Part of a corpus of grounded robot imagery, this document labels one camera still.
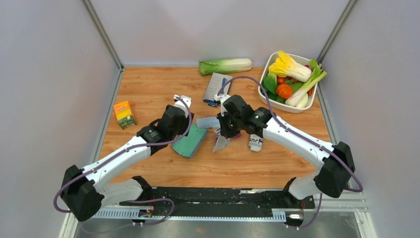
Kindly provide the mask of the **grey glasses case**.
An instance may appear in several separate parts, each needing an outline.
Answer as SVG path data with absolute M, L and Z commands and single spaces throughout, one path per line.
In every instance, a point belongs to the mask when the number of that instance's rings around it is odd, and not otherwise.
M 173 143 L 171 148 L 182 157 L 192 158 L 207 134 L 207 129 L 198 128 L 195 124 L 192 124 L 188 135 Z

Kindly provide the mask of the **newspaper print pouch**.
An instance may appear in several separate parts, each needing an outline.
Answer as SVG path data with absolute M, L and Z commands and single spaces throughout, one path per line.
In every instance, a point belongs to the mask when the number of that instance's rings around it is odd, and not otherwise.
M 251 134 L 248 147 L 252 152 L 260 152 L 263 147 L 263 138 L 255 134 Z

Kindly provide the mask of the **light blue cleaning cloth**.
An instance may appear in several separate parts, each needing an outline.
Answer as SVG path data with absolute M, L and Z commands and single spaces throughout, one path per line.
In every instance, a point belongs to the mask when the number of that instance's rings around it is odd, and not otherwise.
M 218 150 L 224 149 L 225 147 L 230 145 L 230 141 L 230 138 L 225 138 L 224 136 L 219 135 L 216 139 L 216 143 L 212 151 L 216 152 Z

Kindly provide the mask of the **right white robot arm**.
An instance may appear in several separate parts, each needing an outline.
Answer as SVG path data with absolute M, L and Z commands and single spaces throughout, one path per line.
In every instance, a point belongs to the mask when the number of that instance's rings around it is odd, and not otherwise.
M 287 182 L 282 194 L 286 206 L 296 207 L 302 199 L 319 193 L 339 198 L 348 189 L 347 184 L 355 171 L 349 145 L 344 142 L 334 145 L 310 136 L 267 108 L 253 110 L 239 95 L 214 98 L 221 106 L 217 115 L 221 136 L 232 138 L 245 131 L 290 149 L 316 168 L 310 175 Z

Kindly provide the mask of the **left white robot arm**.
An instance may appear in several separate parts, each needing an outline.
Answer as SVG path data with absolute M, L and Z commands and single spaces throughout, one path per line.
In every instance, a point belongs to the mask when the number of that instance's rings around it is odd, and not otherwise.
M 148 158 L 188 134 L 192 125 L 191 101 L 178 98 L 174 105 L 167 105 L 161 118 L 151 122 L 137 132 L 126 144 L 103 159 L 78 168 L 66 169 L 62 186 L 54 197 L 54 207 L 59 198 L 68 207 L 67 212 L 79 222 L 93 217 L 101 208 L 122 201 L 135 201 L 143 206 L 150 202 L 152 193 L 139 178 L 125 182 L 110 181 L 130 166 Z

